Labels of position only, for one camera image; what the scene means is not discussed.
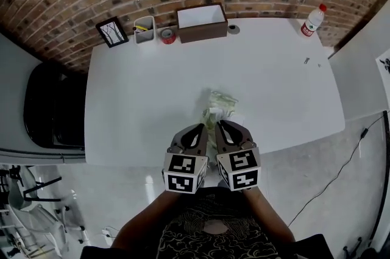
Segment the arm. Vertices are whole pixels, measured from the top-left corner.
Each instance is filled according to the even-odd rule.
[[[271,207],[257,186],[243,190],[243,193],[257,220],[260,221],[265,231],[275,242],[280,244],[295,242],[293,233]]]
[[[155,228],[164,215],[177,202],[180,193],[164,191],[153,203],[126,223],[116,236],[112,248],[124,249],[128,252],[137,250]]]

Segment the white wall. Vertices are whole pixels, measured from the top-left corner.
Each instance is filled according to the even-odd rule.
[[[30,73],[39,63],[0,34],[0,147],[27,152],[79,154],[80,150],[53,150],[37,146],[26,132],[24,96]]]
[[[390,1],[329,62],[344,117],[353,120],[389,108],[376,58],[390,49]]]

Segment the pen holder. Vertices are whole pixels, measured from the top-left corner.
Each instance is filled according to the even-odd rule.
[[[147,28],[145,32],[134,32],[135,44],[142,44],[156,39],[156,26],[153,16],[145,16],[134,21],[134,27],[141,26]]]

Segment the water bottle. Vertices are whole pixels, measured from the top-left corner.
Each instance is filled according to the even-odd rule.
[[[320,4],[318,8],[311,11],[309,17],[300,28],[301,33],[304,36],[310,37],[314,31],[321,25],[324,20],[325,11],[327,7],[325,4]]]

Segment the white table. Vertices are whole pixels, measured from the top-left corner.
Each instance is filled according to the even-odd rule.
[[[317,34],[297,20],[229,20],[241,32],[165,45],[93,49],[85,103],[87,163],[163,166],[175,133],[199,122],[210,90],[236,111],[261,153],[320,139],[345,126],[335,78]]]

